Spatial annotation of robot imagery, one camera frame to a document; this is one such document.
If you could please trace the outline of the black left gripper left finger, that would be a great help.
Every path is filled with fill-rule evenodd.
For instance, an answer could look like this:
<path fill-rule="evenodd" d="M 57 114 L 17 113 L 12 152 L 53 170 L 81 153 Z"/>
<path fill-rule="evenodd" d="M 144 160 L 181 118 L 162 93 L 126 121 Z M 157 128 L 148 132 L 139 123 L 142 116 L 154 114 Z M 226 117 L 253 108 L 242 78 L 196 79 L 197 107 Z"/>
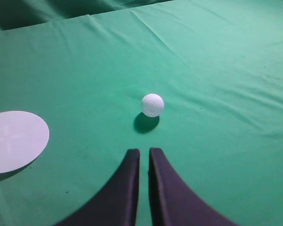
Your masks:
<path fill-rule="evenodd" d="M 57 226 L 134 226 L 139 198 L 140 151 L 129 149 L 108 182 Z"/>

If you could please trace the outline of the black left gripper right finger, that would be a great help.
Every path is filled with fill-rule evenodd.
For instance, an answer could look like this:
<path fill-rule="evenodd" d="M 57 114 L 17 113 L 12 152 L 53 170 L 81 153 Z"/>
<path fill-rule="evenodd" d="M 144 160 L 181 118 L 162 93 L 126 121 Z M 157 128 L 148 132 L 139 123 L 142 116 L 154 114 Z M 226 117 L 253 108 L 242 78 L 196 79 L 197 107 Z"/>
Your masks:
<path fill-rule="evenodd" d="M 149 202 L 154 226 L 234 226 L 181 179 L 160 148 L 149 151 Z"/>

